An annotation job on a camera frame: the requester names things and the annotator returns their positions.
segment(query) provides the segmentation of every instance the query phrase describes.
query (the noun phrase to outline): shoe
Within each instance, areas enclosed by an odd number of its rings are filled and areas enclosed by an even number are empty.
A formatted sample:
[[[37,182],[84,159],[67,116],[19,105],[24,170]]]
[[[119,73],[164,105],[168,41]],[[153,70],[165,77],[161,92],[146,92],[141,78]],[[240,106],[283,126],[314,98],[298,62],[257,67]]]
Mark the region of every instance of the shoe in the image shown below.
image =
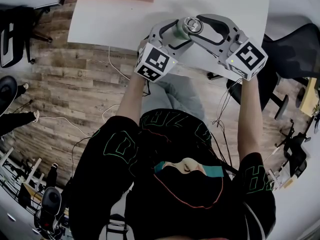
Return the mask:
[[[29,84],[28,84],[27,82],[25,82],[22,86],[23,86],[24,89],[26,89],[26,90],[29,88]]]
[[[34,115],[34,117],[35,117],[35,120],[33,120],[33,122],[34,122],[34,123],[38,122],[39,117],[40,117],[40,112],[39,112],[39,110],[34,111],[34,112],[33,112],[33,115]]]

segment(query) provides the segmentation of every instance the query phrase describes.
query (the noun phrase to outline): black t-shirt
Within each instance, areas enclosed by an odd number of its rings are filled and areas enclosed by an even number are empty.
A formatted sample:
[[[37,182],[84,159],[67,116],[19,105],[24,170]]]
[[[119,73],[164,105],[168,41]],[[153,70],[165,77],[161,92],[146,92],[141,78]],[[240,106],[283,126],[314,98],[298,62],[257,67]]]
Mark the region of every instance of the black t-shirt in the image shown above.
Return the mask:
[[[90,166],[96,169],[91,182]],[[100,233],[110,208],[132,182],[125,219],[136,240],[170,236],[259,240],[275,224],[275,199],[261,155],[247,155],[231,181],[211,147],[206,125],[179,110],[147,112],[139,126],[114,116],[91,138],[73,181],[76,198],[70,205],[70,225],[75,239],[84,235],[80,220],[90,210],[84,206],[88,194],[79,197],[84,184],[100,192],[93,205],[96,222],[91,221],[91,230]]]

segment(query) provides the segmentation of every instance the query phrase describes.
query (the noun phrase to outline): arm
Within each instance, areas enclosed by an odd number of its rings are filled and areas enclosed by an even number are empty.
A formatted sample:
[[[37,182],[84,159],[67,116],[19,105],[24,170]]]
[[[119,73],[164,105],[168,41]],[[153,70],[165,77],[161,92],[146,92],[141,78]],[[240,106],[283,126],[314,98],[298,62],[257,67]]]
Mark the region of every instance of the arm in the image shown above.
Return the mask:
[[[263,132],[258,79],[242,81],[241,106],[238,120],[238,152],[240,162],[245,156],[259,153]]]
[[[145,79],[142,76],[133,73],[119,109],[116,112],[117,116],[130,118],[139,125],[144,86]]]

